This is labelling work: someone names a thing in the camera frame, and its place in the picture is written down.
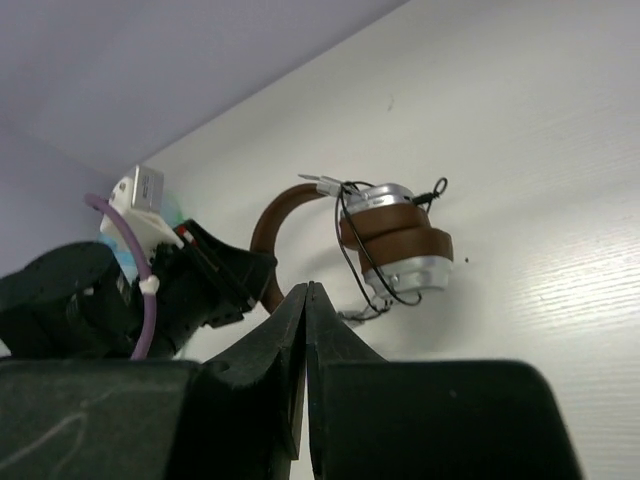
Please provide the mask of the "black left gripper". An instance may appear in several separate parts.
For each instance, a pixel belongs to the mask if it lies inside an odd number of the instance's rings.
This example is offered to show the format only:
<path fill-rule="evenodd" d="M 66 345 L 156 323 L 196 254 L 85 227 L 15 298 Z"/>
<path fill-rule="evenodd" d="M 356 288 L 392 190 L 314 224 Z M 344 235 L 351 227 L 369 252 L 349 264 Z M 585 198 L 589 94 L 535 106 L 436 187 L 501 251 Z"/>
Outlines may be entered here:
<path fill-rule="evenodd" d="M 277 265 L 272 254 L 228 245 L 193 219 L 175 232 L 183 246 L 163 244 L 151 262 L 159 288 L 149 358 L 173 357 L 202 327 L 243 320 L 261 300 Z"/>

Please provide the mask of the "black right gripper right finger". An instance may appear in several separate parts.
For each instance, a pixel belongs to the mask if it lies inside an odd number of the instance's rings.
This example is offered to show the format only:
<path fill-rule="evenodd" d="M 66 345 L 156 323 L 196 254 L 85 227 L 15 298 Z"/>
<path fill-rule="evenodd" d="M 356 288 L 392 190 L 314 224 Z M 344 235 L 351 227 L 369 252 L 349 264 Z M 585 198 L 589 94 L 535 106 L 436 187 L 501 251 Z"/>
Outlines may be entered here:
<path fill-rule="evenodd" d="M 552 390 L 510 360 L 388 361 L 305 301 L 309 446 L 318 479 L 579 479 Z"/>

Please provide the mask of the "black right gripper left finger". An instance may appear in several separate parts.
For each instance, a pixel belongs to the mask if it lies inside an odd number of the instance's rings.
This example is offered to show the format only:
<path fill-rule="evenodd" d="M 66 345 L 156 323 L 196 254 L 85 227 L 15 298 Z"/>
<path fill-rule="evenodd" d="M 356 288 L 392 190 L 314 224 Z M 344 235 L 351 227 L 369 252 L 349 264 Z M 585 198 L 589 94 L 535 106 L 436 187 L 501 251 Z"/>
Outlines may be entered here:
<path fill-rule="evenodd" d="M 294 287 L 193 361 L 5 361 L 5 479 L 285 479 L 298 457 L 304 306 Z"/>

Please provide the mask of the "brown silver headphones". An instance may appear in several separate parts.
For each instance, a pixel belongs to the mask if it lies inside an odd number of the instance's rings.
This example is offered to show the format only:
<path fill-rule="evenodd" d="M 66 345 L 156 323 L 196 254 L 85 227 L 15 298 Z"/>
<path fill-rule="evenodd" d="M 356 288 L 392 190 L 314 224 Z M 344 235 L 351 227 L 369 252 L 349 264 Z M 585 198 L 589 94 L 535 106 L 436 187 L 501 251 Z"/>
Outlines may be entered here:
<path fill-rule="evenodd" d="M 366 306 L 339 317 L 362 324 L 400 304 L 414 307 L 429 290 L 443 290 L 454 261 L 449 233 L 429 219 L 433 202 L 448 187 L 445 177 L 422 194 L 396 183 L 371 184 L 305 175 L 305 182 L 278 195 L 263 211 L 250 250 L 275 254 L 284 220 L 298 207 L 323 197 L 334 199 L 337 244 Z"/>

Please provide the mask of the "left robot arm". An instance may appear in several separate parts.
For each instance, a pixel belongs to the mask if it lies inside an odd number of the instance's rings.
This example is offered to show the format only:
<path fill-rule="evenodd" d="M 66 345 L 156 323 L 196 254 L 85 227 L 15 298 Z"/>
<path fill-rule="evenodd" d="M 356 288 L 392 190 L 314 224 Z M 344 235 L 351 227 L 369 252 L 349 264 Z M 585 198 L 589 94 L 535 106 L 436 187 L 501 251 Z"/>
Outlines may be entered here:
<path fill-rule="evenodd" d="M 160 244 L 148 355 L 171 358 L 194 333 L 242 320 L 265 293 L 277 261 L 227 245 L 197 222 L 177 227 L 184 247 Z M 128 358 L 143 326 L 137 281 L 106 244 L 83 241 L 47 252 L 1 280 L 1 340 L 15 359 Z"/>

